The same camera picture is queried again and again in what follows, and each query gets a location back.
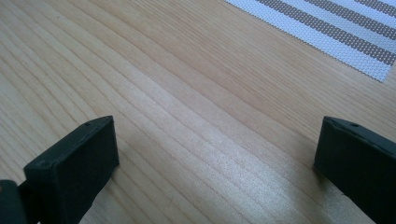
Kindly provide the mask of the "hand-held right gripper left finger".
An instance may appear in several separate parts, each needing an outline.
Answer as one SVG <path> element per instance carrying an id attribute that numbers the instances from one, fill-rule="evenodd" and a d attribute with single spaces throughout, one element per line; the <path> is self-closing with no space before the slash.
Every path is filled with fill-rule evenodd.
<path id="1" fill-rule="evenodd" d="M 23 168 L 29 221 L 78 224 L 119 164 L 114 119 L 81 124 Z"/>

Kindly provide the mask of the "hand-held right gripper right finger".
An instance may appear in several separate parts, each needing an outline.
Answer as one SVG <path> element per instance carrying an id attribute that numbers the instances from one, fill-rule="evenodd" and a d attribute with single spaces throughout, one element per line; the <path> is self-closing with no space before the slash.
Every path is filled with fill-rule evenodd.
<path id="1" fill-rule="evenodd" d="M 376 224 L 396 224 L 396 143 L 344 119 L 322 121 L 314 166 Z"/>

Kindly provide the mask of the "white brown striped woven placemat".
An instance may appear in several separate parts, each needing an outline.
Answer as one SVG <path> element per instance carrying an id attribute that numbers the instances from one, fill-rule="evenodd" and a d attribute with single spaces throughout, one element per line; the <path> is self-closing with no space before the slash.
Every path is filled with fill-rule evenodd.
<path id="1" fill-rule="evenodd" d="M 396 0 L 224 0 L 377 81 L 396 63 Z"/>

